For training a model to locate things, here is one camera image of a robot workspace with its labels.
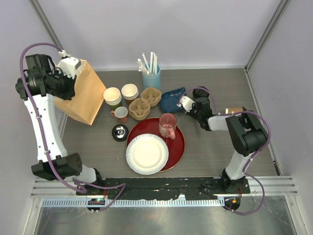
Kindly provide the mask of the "brown paper bag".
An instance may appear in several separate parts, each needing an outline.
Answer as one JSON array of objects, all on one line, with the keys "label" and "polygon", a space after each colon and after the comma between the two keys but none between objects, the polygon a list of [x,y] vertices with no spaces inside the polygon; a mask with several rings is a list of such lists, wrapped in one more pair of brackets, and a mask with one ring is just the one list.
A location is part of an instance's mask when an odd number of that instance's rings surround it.
[{"label": "brown paper bag", "polygon": [[86,60],[81,60],[81,73],[74,84],[71,100],[55,98],[55,106],[72,119],[92,125],[104,101],[104,83]]}]

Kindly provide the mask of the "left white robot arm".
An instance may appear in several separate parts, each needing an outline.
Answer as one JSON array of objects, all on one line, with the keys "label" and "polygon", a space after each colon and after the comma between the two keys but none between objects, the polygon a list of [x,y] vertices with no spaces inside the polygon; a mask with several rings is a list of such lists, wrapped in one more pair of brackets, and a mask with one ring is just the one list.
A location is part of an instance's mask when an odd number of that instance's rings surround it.
[{"label": "left white robot arm", "polygon": [[30,114],[36,142],[37,164],[32,173],[48,181],[73,178],[75,191],[100,195],[104,183],[99,171],[83,165],[78,153],[69,154],[60,136],[55,108],[74,120],[91,125],[104,101],[106,87],[86,60],[63,57],[58,64],[45,54],[26,57],[15,89]]}]

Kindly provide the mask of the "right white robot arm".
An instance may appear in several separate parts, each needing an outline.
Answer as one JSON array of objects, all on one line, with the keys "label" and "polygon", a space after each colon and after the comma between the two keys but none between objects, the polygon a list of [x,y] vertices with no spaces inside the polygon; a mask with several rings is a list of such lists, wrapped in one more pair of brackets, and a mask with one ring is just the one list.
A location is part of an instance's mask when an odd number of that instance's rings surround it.
[{"label": "right white robot arm", "polygon": [[233,193],[246,178],[246,170],[251,161],[268,144],[271,130],[266,120],[258,113],[240,109],[227,109],[225,113],[213,114],[208,97],[189,98],[182,95],[178,105],[185,114],[195,119],[206,131],[227,131],[234,153],[221,176],[221,188]]}]

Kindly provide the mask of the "blue plastic dish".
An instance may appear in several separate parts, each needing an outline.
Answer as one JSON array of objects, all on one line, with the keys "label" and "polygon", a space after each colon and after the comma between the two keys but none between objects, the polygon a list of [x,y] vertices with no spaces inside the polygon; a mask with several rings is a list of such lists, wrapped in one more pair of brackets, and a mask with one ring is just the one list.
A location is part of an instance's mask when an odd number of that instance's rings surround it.
[{"label": "blue plastic dish", "polygon": [[178,113],[182,111],[182,108],[177,106],[179,98],[186,91],[185,87],[177,88],[175,90],[171,90],[165,92],[161,96],[161,100],[159,102],[160,110],[163,113]]}]

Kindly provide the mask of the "pink glass mug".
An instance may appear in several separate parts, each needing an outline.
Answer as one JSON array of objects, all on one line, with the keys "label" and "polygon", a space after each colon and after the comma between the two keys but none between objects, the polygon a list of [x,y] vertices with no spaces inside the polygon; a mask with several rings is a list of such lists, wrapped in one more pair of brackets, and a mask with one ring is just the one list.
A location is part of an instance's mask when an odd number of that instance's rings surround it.
[{"label": "pink glass mug", "polygon": [[164,138],[176,138],[177,118],[171,113],[162,114],[159,118],[159,133]]}]

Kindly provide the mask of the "red round tray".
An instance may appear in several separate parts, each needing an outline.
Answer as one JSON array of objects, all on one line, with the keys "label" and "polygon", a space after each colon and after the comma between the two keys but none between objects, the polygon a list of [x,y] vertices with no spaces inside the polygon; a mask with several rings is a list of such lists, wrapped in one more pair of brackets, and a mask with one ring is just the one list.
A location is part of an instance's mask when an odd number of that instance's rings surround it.
[{"label": "red round tray", "polygon": [[159,118],[152,117],[145,120],[140,121],[136,124],[127,137],[127,146],[129,143],[137,136],[142,134],[154,134],[162,138],[169,150],[169,157],[166,165],[159,171],[164,172],[169,169],[172,169],[182,158],[185,150],[185,138],[181,131],[181,129],[176,126],[175,135],[176,138],[174,140],[170,138],[164,138],[159,133]]}]

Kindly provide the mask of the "green paper cup stack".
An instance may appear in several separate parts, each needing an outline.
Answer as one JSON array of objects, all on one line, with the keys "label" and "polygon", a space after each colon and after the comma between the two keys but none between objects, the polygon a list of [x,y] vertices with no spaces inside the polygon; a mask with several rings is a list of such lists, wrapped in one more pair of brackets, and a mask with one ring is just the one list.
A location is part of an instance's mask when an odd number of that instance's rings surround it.
[{"label": "green paper cup stack", "polygon": [[110,106],[112,111],[122,106],[122,95],[118,88],[107,88],[103,93],[105,102]]}]

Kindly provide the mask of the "back cardboard cup carrier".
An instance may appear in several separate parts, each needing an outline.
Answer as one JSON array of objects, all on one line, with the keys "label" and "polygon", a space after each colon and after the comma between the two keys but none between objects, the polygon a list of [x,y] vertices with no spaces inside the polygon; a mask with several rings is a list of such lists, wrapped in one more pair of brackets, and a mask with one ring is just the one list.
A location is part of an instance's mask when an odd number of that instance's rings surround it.
[{"label": "back cardboard cup carrier", "polygon": [[141,98],[144,98],[150,104],[150,107],[155,107],[161,100],[162,93],[154,87],[147,87],[142,93]]}]

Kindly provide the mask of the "cardboard cup carrier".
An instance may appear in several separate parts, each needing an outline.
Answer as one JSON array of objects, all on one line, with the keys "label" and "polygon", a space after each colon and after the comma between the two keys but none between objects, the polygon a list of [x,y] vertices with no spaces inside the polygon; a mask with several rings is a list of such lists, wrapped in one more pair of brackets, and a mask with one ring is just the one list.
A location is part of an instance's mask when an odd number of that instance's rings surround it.
[{"label": "cardboard cup carrier", "polygon": [[150,103],[144,98],[136,98],[129,105],[130,116],[138,121],[144,120],[150,114]]},{"label": "cardboard cup carrier", "polygon": [[142,93],[141,98],[144,98],[150,104],[150,107],[155,107],[161,100],[162,93],[154,87],[147,87]]}]

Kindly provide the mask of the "blue straw holder cup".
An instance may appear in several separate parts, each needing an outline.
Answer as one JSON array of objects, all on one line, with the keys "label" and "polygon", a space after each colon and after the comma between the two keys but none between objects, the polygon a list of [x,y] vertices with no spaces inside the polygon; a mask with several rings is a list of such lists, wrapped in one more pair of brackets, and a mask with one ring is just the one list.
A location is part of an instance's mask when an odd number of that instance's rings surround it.
[{"label": "blue straw holder cup", "polygon": [[161,69],[160,66],[157,65],[157,74],[156,75],[147,75],[142,72],[142,81],[143,88],[146,89],[148,87],[154,87],[158,90],[161,89]]}]

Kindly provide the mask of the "front cardboard cup carrier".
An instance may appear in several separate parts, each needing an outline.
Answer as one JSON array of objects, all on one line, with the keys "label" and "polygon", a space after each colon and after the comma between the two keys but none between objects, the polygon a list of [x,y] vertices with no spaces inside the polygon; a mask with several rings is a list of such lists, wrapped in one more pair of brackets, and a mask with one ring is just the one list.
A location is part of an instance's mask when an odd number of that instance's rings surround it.
[{"label": "front cardboard cup carrier", "polygon": [[138,121],[144,120],[150,114],[150,103],[144,98],[136,98],[129,105],[130,116]]}]

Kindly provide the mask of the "brown paper cup stack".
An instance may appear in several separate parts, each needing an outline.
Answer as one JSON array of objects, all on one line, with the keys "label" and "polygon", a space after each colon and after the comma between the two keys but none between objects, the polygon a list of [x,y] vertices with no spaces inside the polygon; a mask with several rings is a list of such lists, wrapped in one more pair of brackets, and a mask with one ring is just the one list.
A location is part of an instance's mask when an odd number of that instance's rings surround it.
[{"label": "brown paper cup stack", "polygon": [[135,84],[126,84],[121,89],[122,96],[128,104],[138,97],[138,88]]}]

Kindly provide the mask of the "white paper plate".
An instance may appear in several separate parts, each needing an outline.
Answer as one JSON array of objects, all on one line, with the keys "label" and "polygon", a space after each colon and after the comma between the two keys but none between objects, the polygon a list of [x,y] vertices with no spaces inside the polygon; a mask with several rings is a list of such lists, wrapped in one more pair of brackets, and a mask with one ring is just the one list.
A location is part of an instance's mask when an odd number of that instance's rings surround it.
[{"label": "white paper plate", "polygon": [[163,139],[154,134],[142,134],[135,137],[127,146],[128,166],[141,175],[158,173],[166,165],[169,150]]}]

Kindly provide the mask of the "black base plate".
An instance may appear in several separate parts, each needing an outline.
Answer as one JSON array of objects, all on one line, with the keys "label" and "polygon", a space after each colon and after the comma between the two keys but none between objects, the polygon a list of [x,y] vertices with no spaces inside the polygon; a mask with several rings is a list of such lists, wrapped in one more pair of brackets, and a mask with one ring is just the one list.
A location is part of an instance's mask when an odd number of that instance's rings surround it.
[{"label": "black base plate", "polygon": [[187,177],[187,178],[106,178],[102,187],[107,190],[87,189],[85,195],[105,195],[109,199],[117,197],[118,200],[176,200],[183,194],[186,200],[215,199],[216,194],[249,194],[248,180],[244,179],[235,186],[224,187],[221,178],[213,177]]}]

